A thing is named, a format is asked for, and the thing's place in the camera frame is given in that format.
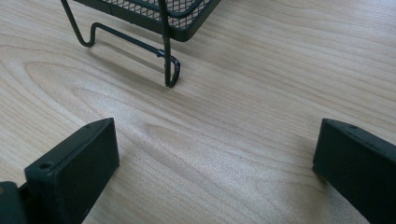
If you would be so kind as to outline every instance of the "black plastic part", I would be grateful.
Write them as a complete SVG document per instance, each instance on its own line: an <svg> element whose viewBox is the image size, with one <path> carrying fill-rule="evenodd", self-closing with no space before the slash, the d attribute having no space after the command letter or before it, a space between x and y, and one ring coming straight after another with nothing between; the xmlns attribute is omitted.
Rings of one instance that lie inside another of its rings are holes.
<svg viewBox="0 0 396 224"><path fill-rule="evenodd" d="M27 220L17 185L0 182L0 224L8 223L25 224Z"/></svg>
<svg viewBox="0 0 396 224"><path fill-rule="evenodd" d="M18 191L0 183L0 224L81 223L119 165L114 119L90 123L25 168Z"/></svg>
<svg viewBox="0 0 396 224"><path fill-rule="evenodd" d="M396 223L396 146L356 126L321 124L314 170L373 224Z"/></svg>

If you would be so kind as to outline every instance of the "wire leg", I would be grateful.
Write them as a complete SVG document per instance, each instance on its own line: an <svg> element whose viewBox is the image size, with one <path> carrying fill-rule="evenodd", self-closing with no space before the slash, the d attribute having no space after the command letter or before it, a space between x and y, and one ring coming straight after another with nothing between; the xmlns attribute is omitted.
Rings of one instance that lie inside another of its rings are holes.
<svg viewBox="0 0 396 224"><path fill-rule="evenodd" d="M148 45L140 40L137 40L131 36L125 35L117 30L114 30L106 25L103 25L102 23L95 22L91 26L91 37L90 41L86 42L84 38L81 35L81 31L78 29L78 25L76 23L76 20L73 16L72 10L70 9L69 4L67 3L67 0L61 0L62 5L64 6L64 11L66 12L67 18L70 21L70 24L73 27L73 30L76 34L76 37L78 39L78 42L87 48L92 47L95 44L95 35L96 35L96 28L100 28L108 33L111 33L113 35L116 35L126 41L129 41L133 44L136 44L137 46L146 49L148 51L151 51L157 55L157 57L164 57L165 59L165 86L172 88L175 86L179 74L180 74L180 62L177 60L177 58L173 57L171 55L171 44L170 44L170 37L169 37L169 31L168 31L168 16L167 16L167 11L166 11L166 2L164 0L160 0L160 14L163 17L163 45L164 45L164 50L162 49L156 49L152 47L151 45ZM174 74L171 79L171 63L175 67Z"/></svg>

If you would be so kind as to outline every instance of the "table surface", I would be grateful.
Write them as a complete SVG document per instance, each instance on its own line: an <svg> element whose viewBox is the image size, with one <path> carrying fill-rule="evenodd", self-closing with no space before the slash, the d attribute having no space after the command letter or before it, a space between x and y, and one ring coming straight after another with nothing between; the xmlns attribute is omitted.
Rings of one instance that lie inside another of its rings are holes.
<svg viewBox="0 0 396 224"><path fill-rule="evenodd" d="M158 48L159 35L71 3ZM396 143L396 3L223 0L163 59L60 1L0 1L0 181L86 123L116 121L120 168L84 223L367 223L312 171L323 118Z"/></svg>

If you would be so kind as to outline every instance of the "screw hole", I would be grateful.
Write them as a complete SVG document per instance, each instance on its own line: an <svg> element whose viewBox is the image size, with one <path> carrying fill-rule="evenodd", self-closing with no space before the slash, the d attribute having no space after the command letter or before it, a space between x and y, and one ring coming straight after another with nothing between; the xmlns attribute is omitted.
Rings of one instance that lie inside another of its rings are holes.
<svg viewBox="0 0 396 224"><path fill-rule="evenodd" d="M52 163L50 163L50 162L45 162L45 163L41 164L39 167L40 167L40 169L45 170L45 169L50 168L51 165L52 165Z"/></svg>

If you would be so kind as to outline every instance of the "black mesh basket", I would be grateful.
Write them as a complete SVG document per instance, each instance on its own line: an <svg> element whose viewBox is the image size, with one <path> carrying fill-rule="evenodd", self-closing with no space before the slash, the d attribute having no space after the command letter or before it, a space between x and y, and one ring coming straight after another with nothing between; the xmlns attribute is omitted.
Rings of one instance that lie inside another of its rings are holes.
<svg viewBox="0 0 396 224"><path fill-rule="evenodd" d="M91 40L85 42L79 32L76 21L67 0L61 0L64 10L72 23L79 42L85 47L94 44L95 30L101 28L124 38L144 49L148 49L165 58L165 85L172 87L177 79L180 63L170 54L169 38L187 41L197 32L220 0L74 0L88 7L98 9L163 36L164 50L155 49L128 35L122 34L100 23L94 23L91 29ZM175 73L170 80L170 63L175 66Z"/></svg>

